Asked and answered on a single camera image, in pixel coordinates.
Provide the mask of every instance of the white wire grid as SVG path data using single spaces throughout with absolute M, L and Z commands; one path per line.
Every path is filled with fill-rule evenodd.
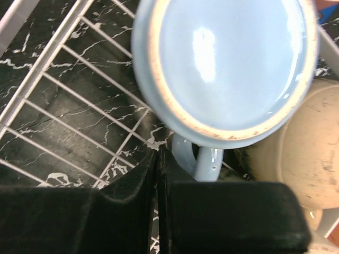
M 135 14 L 129 10 L 126 6 L 124 6 L 121 2 L 118 0 L 111 0 L 116 6 L 118 6 L 124 13 L 129 15 L 132 19 L 134 19 Z M 73 167 L 74 169 L 78 170 L 81 173 L 84 173 L 88 175 L 89 177 L 93 178 L 95 180 L 95 184 L 92 186 L 93 188 L 101 188 L 105 185 L 108 185 L 109 182 L 102 179 L 103 176 L 106 174 L 106 172 L 109 170 L 110 166 L 116 161 L 120 160 L 123 163 L 125 163 L 127 166 L 133 168 L 135 165 L 130 163 L 129 161 L 125 160 L 118 154 L 123 150 L 127 142 L 130 140 L 132 136 L 139 139 L 143 143 L 147 144 L 149 147 L 153 147 L 153 144 L 149 141 L 145 140 L 143 137 L 141 137 L 139 134 L 136 133 L 136 129 L 138 126 L 140 126 L 141 122 L 145 118 L 145 116 L 151 111 L 150 107 L 143 102 L 140 98 L 138 98 L 136 95 L 134 95 L 132 92 L 128 91 L 126 88 L 124 88 L 121 84 L 116 82 L 113 78 L 108 76 L 103 71 L 99 70 L 95 65 L 90 63 L 88 60 L 84 59 L 81 55 L 79 55 L 77 52 L 75 52 L 73 49 L 65 45 L 65 42 L 70 37 L 71 33 L 73 32 L 74 28 L 78 25 L 79 22 L 84 22 L 87 24 L 92 30 L 97 32 L 100 36 L 102 36 L 107 42 L 112 44 L 112 47 L 116 47 L 119 49 L 122 53 L 124 53 L 128 58 L 132 59 L 132 54 L 127 49 L 125 49 L 122 45 L 117 43 L 114 39 L 112 39 L 109 35 L 107 35 L 104 31 L 102 31 L 100 28 L 95 26 L 94 23 L 92 23 L 89 19 L 87 19 L 84 15 L 86 14 L 87 10 L 90 8 L 94 0 L 77 0 L 73 7 L 70 9 L 69 13 L 66 15 L 58 29 L 55 31 L 52 38 L 49 40 L 48 44 L 42 51 L 39 58 L 36 60 L 24 80 L 21 82 L 19 88 L 11 98 L 10 102 L 7 104 L 6 108 L 0 115 L 0 139 L 3 138 L 4 134 L 11 133 L 17 138 L 29 143 L 30 145 L 40 149 L 42 152 L 49 154 L 50 156 L 54 157 L 55 159 L 62 161 L 63 163 Z M 102 110 L 98 106 L 96 106 L 91 101 L 87 100 L 85 97 L 81 96 L 79 93 L 75 92 L 74 90 L 67 87 L 65 84 L 60 82 L 59 80 L 52 77 L 50 74 L 47 73 L 47 69 L 51 65 L 54 58 L 57 56 L 60 50 L 65 50 L 69 54 L 71 54 L 73 57 L 75 57 L 79 62 L 84 64 L 85 66 L 89 67 L 92 71 L 94 71 L 97 75 L 100 75 L 102 78 L 104 78 L 106 81 L 108 81 L 113 86 L 120 89 L 122 92 L 130 96 L 132 99 L 134 99 L 136 102 L 138 102 L 140 105 L 146 108 L 146 111 L 143 113 L 141 118 L 137 121 L 135 126 L 133 128 L 127 127 L 125 124 L 118 121 L 116 118 L 112 117 L 110 114 L 108 114 L 106 111 Z M 109 119 L 112 123 L 115 123 L 117 126 L 121 127 L 125 131 L 128 132 L 127 137 L 122 142 L 120 147 L 117 149 L 116 152 L 111 151 L 108 147 L 106 147 L 104 144 L 97 142 L 96 140 L 90 138 L 80 130 L 72 127 L 68 123 L 61 120 L 59 117 L 56 117 L 52 115 L 51 113 L 47 112 L 40 106 L 38 106 L 36 103 L 29 100 L 30 94 L 35 89 L 36 85 L 39 83 L 40 79 L 44 77 L 53 82 L 58 87 L 62 88 L 64 91 L 68 92 L 71 96 L 77 98 L 78 100 L 82 101 L 83 103 L 87 104 L 90 108 L 97 111 L 102 116 Z M 20 110 L 24 105 L 28 105 L 32 107 L 33 109 L 37 110 L 41 114 L 45 115 L 46 117 L 52 119 L 53 121 L 61 124 L 63 127 L 67 128 L 69 131 L 73 132 L 74 134 L 82 137 L 83 139 L 90 142 L 92 145 L 96 146 L 97 148 L 101 149 L 102 152 L 105 152 L 111 156 L 111 160 L 106 165 L 106 167 L 103 168 L 100 176 L 95 176 L 93 173 L 88 172 L 87 170 L 83 169 L 82 167 L 66 160 L 62 156 L 56 154 L 55 152 L 51 151 L 50 149 L 44 147 L 43 145 L 37 143 L 36 141 L 30 139 L 29 137 L 23 135 L 19 131 L 11 128 L 11 123 L 14 121 L 14 119 L 17 117 L 17 115 L 20 113 Z M 5 159 L 0 158 L 0 163 L 4 166 L 7 166 L 8 168 L 17 171 L 18 173 L 25 175 L 26 177 L 29 177 L 37 182 L 38 186 L 48 186 L 48 187 L 54 187 L 53 184 L 48 183 L 46 180 L 43 180 L 26 170 L 16 166 L 15 164 L 6 161 Z M 157 220 L 157 211 L 155 210 L 155 217 L 154 220 Z M 152 244 L 151 244 L 151 250 L 153 252 L 158 253 L 159 252 L 159 236 L 158 237 L 152 237 Z

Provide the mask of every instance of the marble surface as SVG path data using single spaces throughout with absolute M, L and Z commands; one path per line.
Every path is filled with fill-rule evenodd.
M 5 13 L 10 3 L 11 0 L 0 3 L 0 15 Z M 0 113 L 3 112 L 74 3 L 75 0 L 40 1 L 0 58 Z M 126 0 L 123 3 L 135 13 L 138 0 Z M 339 38 L 337 28 L 339 19 L 335 18 L 338 15 L 337 10 L 324 25 L 335 41 Z M 133 19 L 111 0 L 95 0 L 85 17 L 94 23 L 96 28 L 104 31 L 130 51 Z M 110 183 L 131 170 L 150 149 L 168 147 L 173 132 L 158 120 L 144 102 L 133 75 L 130 57 L 82 21 L 65 44 L 99 71 L 119 83 L 127 92 L 124 93 L 63 49 L 57 54 L 47 73 L 119 123 L 112 122 L 112 119 L 45 77 L 38 82 L 29 100 L 119 157 L 113 158 L 111 154 L 57 121 L 29 105 L 24 105 L 10 125 L 13 130 L 103 181 L 98 181 L 11 133 L 6 133 L 0 140 L 0 158 L 57 187 L 101 188 L 105 182 Z M 319 59 L 315 72 L 319 77 L 337 79 L 322 59 Z M 227 162 L 238 168 L 231 152 L 226 151 L 225 155 Z M 39 186 L 42 184 L 0 165 L 0 185 Z M 152 253 L 159 252 L 157 221 L 155 210 Z

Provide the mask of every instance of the blue mug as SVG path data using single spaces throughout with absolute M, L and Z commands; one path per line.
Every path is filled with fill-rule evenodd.
M 264 139 L 296 111 L 316 65 L 316 17 L 312 0 L 141 0 L 136 80 L 197 180 L 215 181 L 223 149 Z

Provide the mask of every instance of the mug handle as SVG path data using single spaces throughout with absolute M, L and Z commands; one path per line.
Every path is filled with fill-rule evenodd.
M 192 142 L 178 134 L 173 135 L 172 154 L 178 164 L 199 182 L 215 182 L 221 170 L 224 150 L 200 147 L 197 160 Z

